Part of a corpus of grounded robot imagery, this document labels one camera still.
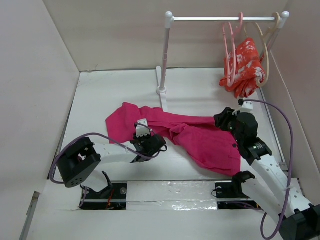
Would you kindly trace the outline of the pink plastic hanger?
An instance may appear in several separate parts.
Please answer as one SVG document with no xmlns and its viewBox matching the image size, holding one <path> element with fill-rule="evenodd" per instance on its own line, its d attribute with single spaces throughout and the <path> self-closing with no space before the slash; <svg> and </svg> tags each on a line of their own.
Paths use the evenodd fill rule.
<svg viewBox="0 0 320 240">
<path fill-rule="evenodd" d="M 243 19 L 244 14 L 240 12 L 239 15 L 239 25 L 235 27 L 233 30 L 232 24 L 229 22 L 227 25 L 230 31 L 230 43 L 231 43 L 231 51 L 228 50 L 228 40 L 225 30 L 225 23 L 222 25 L 222 34 L 223 34 L 223 41 L 224 41 L 224 52 L 225 52 L 225 78 L 226 78 L 226 86 L 232 87 L 235 82 L 236 77 L 236 45 L 235 45 L 235 38 L 237 35 L 240 34 L 243 26 Z"/>
</svg>

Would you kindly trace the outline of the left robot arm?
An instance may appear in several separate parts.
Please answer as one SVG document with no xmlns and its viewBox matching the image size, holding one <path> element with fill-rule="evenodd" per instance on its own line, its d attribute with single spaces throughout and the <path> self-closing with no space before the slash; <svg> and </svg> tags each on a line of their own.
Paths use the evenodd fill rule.
<svg viewBox="0 0 320 240">
<path fill-rule="evenodd" d="M 84 194 L 93 193 L 101 199 L 107 198 L 113 188 L 113 184 L 104 170 L 102 174 L 107 182 L 97 182 L 94 190 L 84 185 L 84 182 L 98 165 L 122 162 L 144 163 L 168 150 L 165 139 L 159 134 L 134 137 L 129 142 L 117 142 L 115 145 L 95 144 L 91 141 L 90 136 L 110 139 L 100 133 L 86 133 L 69 143 L 54 159 L 52 167 L 58 168 L 62 178 L 60 183 L 66 188 L 80 186 Z"/>
</svg>

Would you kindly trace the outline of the pink trousers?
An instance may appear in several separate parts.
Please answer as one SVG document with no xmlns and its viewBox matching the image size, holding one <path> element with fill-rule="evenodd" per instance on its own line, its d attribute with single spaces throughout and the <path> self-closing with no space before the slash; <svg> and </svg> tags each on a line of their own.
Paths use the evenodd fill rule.
<svg viewBox="0 0 320 240">
<path fill-rule="evenodd" d="M 241 155 L 231 133 L 215 126 L 212 116 L 187 116 L 160 107 L 138 107 L 124 102 L 105 120 L 108 136 L 120 143 L 132 140 L 134 126 L 146 119 L 157 134 L 182 147 L 196 164 L 215 173 L 234 176 L 241 170 Z"/>
</svg>

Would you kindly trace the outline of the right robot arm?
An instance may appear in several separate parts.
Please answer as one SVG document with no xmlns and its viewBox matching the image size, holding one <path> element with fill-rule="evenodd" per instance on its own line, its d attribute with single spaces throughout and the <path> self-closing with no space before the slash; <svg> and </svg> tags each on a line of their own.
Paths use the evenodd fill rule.
<svg viewBox="0 0 320 240">
<path fill-rule="evenodd" d="M 258 173 L 266 186 L 250 171 L 233 176 L 231 191 L 254 200 L 278 225 L 284 240 L 311 240 L 320 235 L 320 207 L 312 204 L 295 186 L 289 185 L 270 148 L 258 137 L 258 122 L 249 112 L 226 107 L 214 116 L 215 126 L 231 133 L 241 157 Z"/>
</svg>

